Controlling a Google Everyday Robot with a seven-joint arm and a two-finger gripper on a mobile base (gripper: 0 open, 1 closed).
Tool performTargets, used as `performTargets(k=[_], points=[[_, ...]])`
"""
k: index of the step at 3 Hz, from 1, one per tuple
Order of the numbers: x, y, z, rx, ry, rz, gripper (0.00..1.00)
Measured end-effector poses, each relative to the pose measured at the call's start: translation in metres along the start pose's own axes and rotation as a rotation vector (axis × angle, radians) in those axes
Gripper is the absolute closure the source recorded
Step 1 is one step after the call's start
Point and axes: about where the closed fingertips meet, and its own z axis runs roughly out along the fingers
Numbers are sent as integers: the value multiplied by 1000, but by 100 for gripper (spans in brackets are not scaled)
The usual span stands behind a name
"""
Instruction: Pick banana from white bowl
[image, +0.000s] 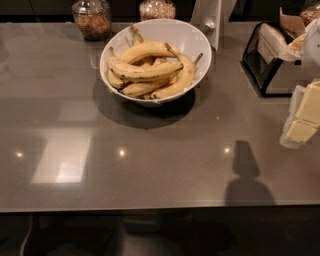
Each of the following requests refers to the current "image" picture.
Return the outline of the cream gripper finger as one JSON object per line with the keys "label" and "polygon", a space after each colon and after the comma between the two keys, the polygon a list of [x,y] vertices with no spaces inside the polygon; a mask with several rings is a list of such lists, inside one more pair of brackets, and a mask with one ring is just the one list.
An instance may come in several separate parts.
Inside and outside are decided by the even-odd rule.
{"label": "cream gripper finger", "polygon": [[279,140],[280,144],[286,148],[299,148],[301,145],[306,144],[318,131],[318,126],[298,120],[295,117],[305,88],[297,85],[291,97],[289,116],[284,124]]}

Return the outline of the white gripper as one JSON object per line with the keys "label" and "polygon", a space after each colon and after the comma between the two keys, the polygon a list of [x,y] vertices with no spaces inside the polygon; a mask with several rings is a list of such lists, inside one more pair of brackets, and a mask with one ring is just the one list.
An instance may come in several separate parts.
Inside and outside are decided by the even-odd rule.
{"label": "white gripper", "polygon": [[[320,77],[320,18],[313,20],[302,48],[302,67],[313,77]],[[298,120],[320,125],[320,84],[311,83],[303,92],[302,101],[295,114]]]}

